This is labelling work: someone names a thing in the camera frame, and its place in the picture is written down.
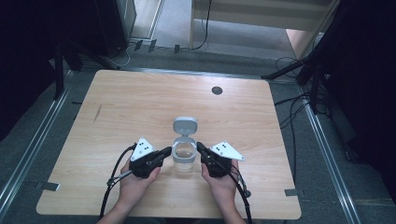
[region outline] hand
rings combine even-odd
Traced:
[[[121,168],[121,173],[129,171],[129,160]],[[120,196],[114,207],[102,217],[98,223],[122,223],[129,216],[132,209],[142,200],[160,173],[160,167],[155,168],[148,178],[136,177],[130,174],[120,181]]]
[[[232,165],[232,176],[238,180],[236,174],[236,170],[239,169],[238,161],[232,160]],[[202,163],[202,177],[209,184],[212,196],[226,223],[245,223],[235,206],[235,182],[228,175],[222,178],[211,177],[204,163]]]

